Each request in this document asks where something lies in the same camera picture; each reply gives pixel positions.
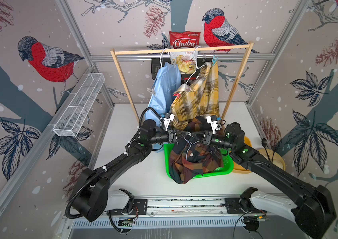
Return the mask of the light blue shirt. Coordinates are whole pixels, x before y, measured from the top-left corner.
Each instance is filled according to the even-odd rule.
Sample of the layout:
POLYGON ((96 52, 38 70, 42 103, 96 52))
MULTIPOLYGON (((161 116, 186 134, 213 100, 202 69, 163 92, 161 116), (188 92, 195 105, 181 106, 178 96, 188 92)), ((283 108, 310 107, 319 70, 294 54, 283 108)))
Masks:
POLYGON ((160 116, 170 112, 175 99, 174 93, 181 85, 181 73, 177 65, 168 62, 159 69, 153 84, 154 93, 151 95, 148 107, 153 108, 160 116))

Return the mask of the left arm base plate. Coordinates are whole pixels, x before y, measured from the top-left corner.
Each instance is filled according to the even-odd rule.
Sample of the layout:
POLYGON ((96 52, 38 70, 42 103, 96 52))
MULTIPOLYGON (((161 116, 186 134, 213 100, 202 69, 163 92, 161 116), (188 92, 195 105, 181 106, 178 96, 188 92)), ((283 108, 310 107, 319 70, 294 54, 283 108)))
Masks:
POLYGON ((124 209, 111 210, 111 216, 141 216, 147 214, 148 200, 134 199, 133 202, 127 203, 124 209))

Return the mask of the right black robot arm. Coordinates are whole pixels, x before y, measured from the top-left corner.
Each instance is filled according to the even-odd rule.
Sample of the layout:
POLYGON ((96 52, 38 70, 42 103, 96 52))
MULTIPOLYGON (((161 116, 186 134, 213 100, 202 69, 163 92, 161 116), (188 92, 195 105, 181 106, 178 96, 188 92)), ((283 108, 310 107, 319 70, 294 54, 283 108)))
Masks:
POLYGON ((193 136, 204 144, 227 150, 235 163, 255 173, 284 193, 292 203, 276 206, 269 202, 255 206, 294 221, 313 239, 321 239, 336 219, 330 191, 322 186, 312 186, 277 167, 256 149, 244 142, 245 133, 237 122, 229 124, 223 135, 200 131, 193 136))

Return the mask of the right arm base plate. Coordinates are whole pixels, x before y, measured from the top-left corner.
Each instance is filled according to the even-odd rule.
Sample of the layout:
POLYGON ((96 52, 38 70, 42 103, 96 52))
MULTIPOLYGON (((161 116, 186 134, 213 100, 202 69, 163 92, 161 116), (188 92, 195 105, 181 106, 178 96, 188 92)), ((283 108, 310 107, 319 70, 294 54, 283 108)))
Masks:
POLYGON ((259 210, 251 203, 249 199, 225 198, 224 204, 228 214, 260 213, 266 214, 267 211, 259 210))

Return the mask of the dark multicolour plaid shirt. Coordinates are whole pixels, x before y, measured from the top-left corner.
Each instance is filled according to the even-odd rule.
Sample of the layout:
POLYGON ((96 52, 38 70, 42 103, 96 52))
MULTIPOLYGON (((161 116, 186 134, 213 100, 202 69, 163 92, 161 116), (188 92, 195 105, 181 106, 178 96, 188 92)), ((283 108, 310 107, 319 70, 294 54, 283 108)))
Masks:
POLYGON ((206 176, 224 167, 219 149, 191 136, 164 145, 164 152, 167 175, 178 184, 186 184, 196 176, 206 176))

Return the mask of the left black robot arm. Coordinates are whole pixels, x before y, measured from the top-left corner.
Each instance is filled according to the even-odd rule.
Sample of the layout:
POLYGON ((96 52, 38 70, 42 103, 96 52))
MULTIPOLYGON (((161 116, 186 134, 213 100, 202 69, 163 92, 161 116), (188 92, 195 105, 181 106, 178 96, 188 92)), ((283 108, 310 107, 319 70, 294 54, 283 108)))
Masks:
POLYGON ((125 214, 133 211, 134 195, 125 189, 110 191, 111 185, 127 170, 142 162, 153 151, 153 145, 176 143, 189 135, 187 131, 161 127, 154 120, 139 120, 139 127, 132 139, 125 145, 124 153, 95 170, 85 169, 79 176, 68 200, 65 216, 69 219, 85 217, 93 222, 103 212, 121 210, 125 214))

